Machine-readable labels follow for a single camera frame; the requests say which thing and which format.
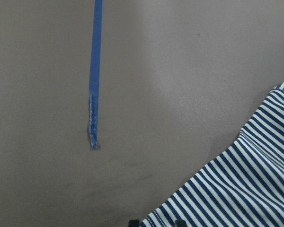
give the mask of blue tape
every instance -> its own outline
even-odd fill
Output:
[[[97,147],[99,75],[101,55],[102,0],[95,0],[93,39],[89,71],[89,136],[93,149]]]

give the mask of blue line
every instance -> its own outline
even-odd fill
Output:
[[[97,147],[97,132],[98,132],[101,22],[102,22],[102,0],[95,0],[93,39],[92,39],[90,71],[89,71],[89,93],[90,93],[89,136],[90,136],[90,143],[93,149],[96,149]]]

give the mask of striped cloth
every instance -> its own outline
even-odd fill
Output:
[[[141,227],[284,227],[284,83],[240,130],[237,140],[205,165]]]

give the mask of navy and white striped fabric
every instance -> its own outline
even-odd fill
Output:
[[[237,140],[155,209],[141,227],[284,227],[284,83]]]

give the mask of gray table surface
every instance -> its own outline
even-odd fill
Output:
[[[0,227],[125,227],[225,150],[284,81],[284,0],[0,0]]]

